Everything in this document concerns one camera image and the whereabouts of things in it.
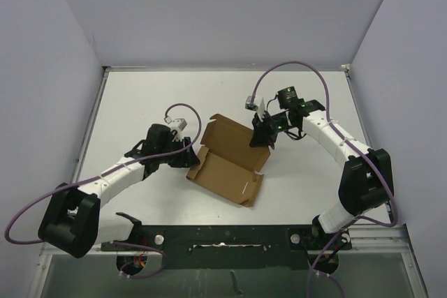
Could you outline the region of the brown cardboard box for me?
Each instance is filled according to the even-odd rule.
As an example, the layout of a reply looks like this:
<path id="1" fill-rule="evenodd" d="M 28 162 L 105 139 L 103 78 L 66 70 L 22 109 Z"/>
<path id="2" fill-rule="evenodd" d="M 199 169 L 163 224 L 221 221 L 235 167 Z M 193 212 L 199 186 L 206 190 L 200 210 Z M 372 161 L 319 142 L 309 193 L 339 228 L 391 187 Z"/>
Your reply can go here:
<path id="1" fill-rule="evenodd" d="M 189 181 L 235 204 L 252 207 L 270 157 L 267 147 L 249 146 L 254 132 L 221 114 L 210 117 L 197 153 L 200 164 L 186 175 Z"/>

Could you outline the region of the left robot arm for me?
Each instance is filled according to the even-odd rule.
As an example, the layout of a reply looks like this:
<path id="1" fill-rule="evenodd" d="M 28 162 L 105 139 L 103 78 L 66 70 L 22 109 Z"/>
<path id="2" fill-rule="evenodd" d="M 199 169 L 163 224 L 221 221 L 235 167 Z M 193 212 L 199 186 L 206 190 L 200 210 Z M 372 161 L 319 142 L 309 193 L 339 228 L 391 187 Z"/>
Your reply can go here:
<path id="1" fill-rule="evenodd" d="M 57 187 L 51 197 L 38 237 L 75 258 L 83 257 L 95 244 L 118 241 L 127 250 L 142 241 L 141 222 L 118 212 L 103 218 L 100 210 L 129 186 L 144 181 L 161 165 L 190 168 L 199 164 L 190 137 L 184 137 L 185 119 L 165 125 L 153 124 L 139 141 L 111 168 L 85 184 Z"/>

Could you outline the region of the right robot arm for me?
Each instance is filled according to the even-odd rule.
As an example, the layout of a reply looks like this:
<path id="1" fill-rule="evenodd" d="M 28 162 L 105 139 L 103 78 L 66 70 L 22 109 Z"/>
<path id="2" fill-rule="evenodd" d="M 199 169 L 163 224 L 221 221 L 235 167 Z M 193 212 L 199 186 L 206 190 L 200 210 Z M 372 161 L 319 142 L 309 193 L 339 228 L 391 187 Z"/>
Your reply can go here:
<path id="1" fill-rule="evenodd" d="M 389 201 L 393 193 L 390 156 L 383 149 L 374 150 L 357 141 L 335 120 L 327 118 L 320 102 L 299 98 L 294 87 L 278 91 L 275 98 L 281 111 L 270 114 L 262 97 L 247 97 L 245 107 L 255 113 L 250 147 L 273 148 L 279 133 L 292 140 L 309 136 L 342 169 L 336 203 L 312 221 L 312 243 L 326 248 L 334 242 L 337 231 Z"/>

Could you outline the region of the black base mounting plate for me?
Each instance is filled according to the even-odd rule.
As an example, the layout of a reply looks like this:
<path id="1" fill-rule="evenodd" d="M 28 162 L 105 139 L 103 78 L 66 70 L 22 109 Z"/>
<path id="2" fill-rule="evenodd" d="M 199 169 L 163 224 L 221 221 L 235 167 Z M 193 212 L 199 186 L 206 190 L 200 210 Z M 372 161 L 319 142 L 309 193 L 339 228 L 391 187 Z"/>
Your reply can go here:
<path id="1" fill-rule="evenodd" d="M 320 251 L 324 265 L 352 248 L 349 232 L 334 242 L 310 225 L 142 225 L 126 246 L 101 244 L 102 251 L 133 251 L 136 244 L 163 251 L 167 269 L 307 269 Z"/>

